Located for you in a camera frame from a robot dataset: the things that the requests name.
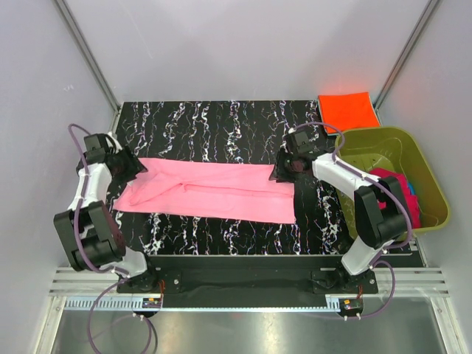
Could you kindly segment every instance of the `olive green basket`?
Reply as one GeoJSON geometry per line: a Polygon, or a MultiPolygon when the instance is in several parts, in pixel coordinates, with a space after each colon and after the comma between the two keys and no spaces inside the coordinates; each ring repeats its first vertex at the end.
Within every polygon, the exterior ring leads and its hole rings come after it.
{"type": "MultiPolygon", "coordinates": [[[[420,205],[421,227],[415,234],[444,227],[449,221],[449,204],[414,138],[403,129],[378,127],[345,131],[346,142],[339,157],[369,172],[380,167],[402,173],[413,186],[420,205]]],[[[341,137],[336,139],[336,147],[341,137]]],[[[341,208],[352,238],[357,237],[354,203],[338,190],[341,208]]]]}

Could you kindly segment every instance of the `black marble table surface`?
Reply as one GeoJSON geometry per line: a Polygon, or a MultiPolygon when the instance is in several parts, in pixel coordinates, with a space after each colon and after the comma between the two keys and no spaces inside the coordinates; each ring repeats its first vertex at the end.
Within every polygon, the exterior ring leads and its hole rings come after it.
{"type": "MultiPolygon", "coordinates": [[[[119,141],[138,157],[273,164],[289,128],[320,121],[316,101],[125,103],[119,141]]],[[[333,138],[310,127],[312,141],[333,138]]],[[[111,185],[108,202],[124,186],[111,185]]],[[[156,254],[338,254],[350,245],[336,190],[304,177],[295,183],[296,223],[275,224],[113,211],[132,249],[156,254]]]]}

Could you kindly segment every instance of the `gray wall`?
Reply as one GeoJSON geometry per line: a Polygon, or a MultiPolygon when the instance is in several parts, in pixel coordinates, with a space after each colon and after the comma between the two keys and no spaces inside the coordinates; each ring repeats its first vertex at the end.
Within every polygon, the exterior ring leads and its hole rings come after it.
{"type": "Polygon", "coordinates": [[[67,0],[118,100],[381,90],[427,0],[67,0]]]}
{"type": "Polygon", "coordinates": [[[385,125],[414,134],[451,204],[451,221],[421,237],[445,272],[472,344],[472,2],[443,1],[381,108],[385,125]]]}
{"type": "Polygon", "coordinates": [[[51,0],[0,7],[0,351],[31,353],[55,267],[52,225],[72,200],[78,162],[69,122],[112,118],[51,0]]]}

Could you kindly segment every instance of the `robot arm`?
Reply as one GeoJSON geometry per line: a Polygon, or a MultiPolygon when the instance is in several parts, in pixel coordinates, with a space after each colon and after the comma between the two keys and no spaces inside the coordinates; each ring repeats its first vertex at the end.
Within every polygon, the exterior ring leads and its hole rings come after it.
{"type": "Polygon", "coordinates": [[[352,281],[368,271],[378,253],[407,230],[405,218],[395,202],[365,178],[382,184],[408,211],[400,183],[394,177],[380,179],[346,162],[342,164],[347,168],[342,167],[336,163],[339,158],[333,161],[332,153],[318,151],[303,130],[289,131],[285,142],[286,149],[280,149],[270,179],[294,182],[301,174],[308,174],[332,184],[354,201],[355,227],[359,236],[336,270],[336,281],[352,281]],[[381,209],[379,201],[384,202],[386,207],[381,209]]]}
{"type": "MultiPolygon", "coordinates": [[[[131,278],[126,284],[127,288],[135,287],[140,291],[155,288],[158,281],[156,271],[150,267],[143,253],[125,246],[121,231],[105,205],[111,181],[129,183],[136,178],[136,174],[146,172],[146,169],[129,147],[122,147],[111,134],[86,136],[84,142],[88,181],[79,211],[83,250],[97,268],[119,265],[126,269],[131,278]]],[[[54,216],[54,225],[72,268],[82,271],[89,267],[79,252],[74,234],[74,213],[86,182],[86,169],[82,162],[77,166],[77,174],[79,184],[75,197],[65,212],[54,216]]]]}

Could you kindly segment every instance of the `purple cable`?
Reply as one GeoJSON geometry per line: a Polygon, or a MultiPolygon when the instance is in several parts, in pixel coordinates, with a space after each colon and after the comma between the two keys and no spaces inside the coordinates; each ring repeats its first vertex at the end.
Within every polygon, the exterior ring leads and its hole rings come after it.
{"type": "Polygon", "coordinates": [[[77,137],[75,136],[74,132],[72,131],[72,128],[77,128],[83,131],[85,134],[90,135],[90,133],[83,127],[77,124],[69,124],[68,130],[69,134],[71,135],[72,140],[74,141],[75,147],[77,148],[77,151],[80,155],[80,160],[82,162],[83,168],[85,170],[85,176],[83,179],[83,184],[82,184],[82,190],[80,191],[80,199],[77,202],[77,206],[75,207],[74,211],[74,236],[75,236],[75,242],[77,243],[77,248],[79,250],[80,256],[82,256],[83,261],[87,265],[87,267],[96,273],[107,273],[112,270],[119,271],[120,273],[128,275],[129,272],[126,271],[125,269],[122,269],[120,267],[113,267],[109,266],[106,269],[98,269],[87,257],[87,254],[85,253],[82,245],[82,241],[80,240],[80,233],[79,233],[79,214],[80,214],[80,208],[82,207],[83,199],[85,197],[86,191],[87,191],[87,186],[89,185],[89,165],[87,164],[86,158],[83,155],[82,148],[80,147],[80,143],[77,140],[77,137]]]}
{"type": "MultiPolygon", "coordinates": [[[[87,164],[87,161],[86,161],[86,158],[85,156],[83,155],[83,151],[82,151],[82,148],[80,147],[80,143],[78,142],[77,140],[77,137],[74,135],[74,132],[72,131],[73,128],[77,128],[77,129],[80,129],[81,131],[83,131],[85,134],[87,135],[90,135],[90,132],[87,131],[85,128],[81,127],[80,125],[77,125],[77,124],[69,124],[68,126],[68,130],[69,130],[69,134],[71,135],[71,138],[72,140],[74,141],[74,144],[75,144],[75,147],[77,148],[77,151],[79,152],[79,155],[80,155],[80,160],[82,161],[82,164],[83,164],[83,168],[85,170],[85,176],[84,176],[84,179],[83,179],[83,185],[82,185],[82,190],[80,191],[80,199],[79,201],[77,202],[77,206],[75,208],[75,211],[74,211],[74,236],[75,236],[75,242],[77,243],[77,248],[80,252],[80,255],[82,256],[83,258],[83,261],[85,262],[85,264],[88,266],[88,268],[92,271],[95,271],[96,273],[106,273],[108,271],[118,271],[126,276],[129,276],[129,272],[126,271],[125,269],[123,268],[120,268],[120,267],[116,267],[116,266],[109,266],[107,267],[106,269],[98,269],[91,261],[90,259],[87,257],[87,254],[85,253],[84,249],[83,249],[83,245],[82,245],[82,240],[80,239],[80,233],[79,233],[79,214],[80,214],[80,208],[82,207],[82,203],[83,203],[83,199],[85,197],[85,194],[86,194],[86,190],[87,190],[87,186],[89,185],[89,165],[87,164]]],[[[87,324],[87,337],[88,337],[88,341],[90,342],[90,345],[92,347],[92,349],[95,351],[96,354],[101,354],[100,351],[98,350],[97,346],[95,345],[94,343],[94,337],[92,337],[91,335],[91,315],[93,314],[93,311],[95,309],[95,307],[97,306],[98,302],[100,301],[100,299],[106,294],[108,293],[111,289],[117,287],[118,285],[120,284],[123,284],[124,282],[126,282],[128,280],[128,278],[122,278],[119,282],[117,282],[116,284],[113,284],[112,286],[106,288],[94,301],[94,304],[92,305],[91,309],[90,309],[90,314],[88,315],[88,324],[87,324]]],[[[118,322],[121,322],[121,320],[123,320],[124,318],[127,318],[128,316],[125,316],[119,320],[116,320],[115,322],[113,322],[111,324],[110,327],[113,327],[116,323],[118,322]]],[[[151,321],[149,321],[149,319],[143,317],[143,319],[146,321],[146,324],[149,328],[149,336],[147,338],[147,344],[146,344],[146,347],[145,349],[142,351],[142,353],[146,353],[146,351],[148,350],[149,346],[150,346],[150,340],[152,338],[152,332],[154,332],[156,334],[156,338],[157,338],[157,332],[156,332],[156,329],[154,328],[153,324],[151,323],[151,321]]],[[[107,331],[109,328],[107,328],[106,330],[104,330],[103,332],[99,333],[98,335],[95,336],[98,337],[100,336],[101,334],[103,334],[105,331],[107,331]]]]}
{"type": "MultiPolygon", "coordinates": [[[[336,133],[338,133],[339,136],[341,137],[341,144],[339,144],[336,147],[336,149],[334,149],[334,151],[333,151],[333,162],[335,164],[338,164],[339,166],[343,167],[345,170],[348,170],[352,174],[363,178],[362,173],[359,173],[357,170],[354,170],[351,166],[349,166],[348,164],[345,164],[341,159],[338,158],[338,152],[341,150],[341,148],[344,146],[344,143],[346,142],[346,137],[344,136],[342,131],[340,131],[337,127],[335,127],[331,124],[327,124],[327,123],[323,123],[323,122],[306,122],[306,123],[303,123],[303,124],[300,124],[300,125],[296,126],[295,130],[297,131],[298,129],[300,129],[302,127],[309,126],[309,125],[323,125],[323,126],[326,126],[326,127],[329,127],[331,129],[335,130],[336,133]]],[[[377,181],[371,179],[370,177],[365,177],[365,180],[368,181],[369,183],[372,183],[374,186],[376,186],[382,192],[387,194],[389,196],[389,198],[391,198],[394,201],[394,203],[396,204],[396,206],[398,207],[398,209],[401,211],[401,213],[403,214],[403,216],[405,218],[406,230],[407,230],[406,239],[402,243],[399,243],[397,245],[389,245],[385,248],[386,249],[399,249],[401,247],[406,246],[410,242],[410,240],[412,239],[413,229],[412,229],[412,222],[410,220],[410,217],[409,217],[408,212],[406,211],[405,207],[402,205],[402,203],[393,194],[391,194],[391,192],[387,188],[382,186],[380,183],[378,183],[377,181]]],[[[376,260],[378,260],[378,258],[380,258],[381,255],[382,255],[382,252],[380,251],[377,254],[377,256],[375,256],[375,258],[372,260],[372,262],[370,264],[372,265],[376,260]]]]}
{"type": "Polygon", "coordinates": [[[393,294],[395,293],[395,286],[397,284],[397,280],[395,279],[395,272],[393,271],[393,267],[390,265],[390,263],[388,263],[387,261],[385,260],[378,260],[377,262],[374,263],[373,267],[375,268],[376,266],[378,266],[379,264],[383,264],[385,265],[388,269],[390,269],[390,273],[392,274],[392,290],[390,291],[390,295],[389,295],[389,298],[387,299],[387,301],[385,302],[385,304],[383,304],[383,306],[381,308],[379,308],[378,310],[372,312],[372,313],[369,313],[367,315],[364,315],[364,316],[361,316],[362,319],[370,319],[374,316],[377,316],[377,315],[380,315],[381,313],[383,313],[386,308],[390,305],[390,302],[392,301],[393,299],[393,294]]]}
{"type": "MultiPolygon", "coordinates": [[[[102,299],[102,297],[105,296],[106,293],[108,293],[110,290],[114,289],[115,287],[125,283],[128,279],[126,278],[123,278],[121,279],[119,282],[116,282],[115,284],[113,285],[110,285],[108,286],[104,291],[102,291],[102,293],[95,299],[94,303],[92,304],[91,308],[90,308],[90,311],[88,313],[88,322],[87,322],[87,336],[88,336],[88,341],[90,342],[90,345],[92,347],[92,349],[94,350],[95,354],[102,354],[97,346],[95,345],[94,343],[94,337],[92,336],[91,334],[91,317],[92,315],[94,314],[94,309],[96,308],[96,306],[98,305],[98,302],[102,299]]],[[[142,317],[142,319],[145,320],[146,324],[147,324],[147,328],[149,329],[149,336],[147,338],[147,343],[146,343],[146,346],[145,348],[143,349],[143,351],[141,352],[141,354],[145,354],[148,349],[149,349],[149,346],[150,346],[150,340],[152,339],[152,336],[153,336],[153,324],[151,323],[151,321],[149,319],[147,319],[146,317],[142,317]]]]}
{"type": "MultiPolygon", "coordinates": [[[[306,122],[306,123],[303,123],[303,124],[300,124],[300,125],[296,126],[295,131],[297,131],[298,129],[300,129],[302,127],[306,127],[306,126],[309,126],[309,125],[323,125],[325,127],[329,127],[331,129],[335,130],[339,134],[339,136],[341,137],[341,144],[339,144],[333,151],[333,162],[335,164],[338,164],[339,166],[343,167],[345,170],[348,170],[349,172],[351,172],[355,176],[363,178],[361,173],[359,173],[357,170],[353,169],[348,164],[345,164],[341,159],[338,158],[338,152],[341,150],[341,148],[344,146],[344,143],[346,142],[346,137],[344,136],[342,131],[340,131],[337,127],[335,127],[331,124],[327,124],[327,123],[323,123],[323,122],[306,122]]],[[[389,198],[391,198],[395,202],[398,209],[401,211],[401,213],[403,214],[403,216],[405,218],[406,229],[407,229],[406,239],[402,243],[399,243],[397,245],[389,245],[389,246],[386,247],[386,249],[398,249],[400,247],[404,247],[411,240],[412,231],[413,231],[412,230],[412,222],[410,221],[410,217],[408,215],[408,212],[406,211],[406,209],[402,205],[402,203],[393,194],[391,194],[391,192],[387,188],[382,186],[377,181],[371,179],[370,177],[366,176],[364,179],[366,181],[368,181],[369,183],[372,183],[374,186],[376,186],[378,189],[380,189],[385,194],[387,194],[389,196],[389,198]]],[[[372,259],[370,265],[372,266],[372,268],[375,268],[379,264],[384,264],[385,266],[387,266],[390,269],[390,272],[392,273],[392,291],[390,291],[390,296],[389,296],[388,300],[386,301],[386,303],[381,308],[379,308],[378,310],[376,310],[373,313],[369,313],[368,315],[362,316],[363,318],[368,319],[368,318],[371,318],[373,316],[377,316],[380,313],[384,312],[385,309],[387,308],[387,306],[392,301],[393,294],[395,292],[395,285],[396,285],[395,273],[393,271],[392,266],[388,262],[386,262],[385,260],[378,260],[381,257],[381,255],[382,255],[382,251],[378,252],[378,254],[372,259]]]]}

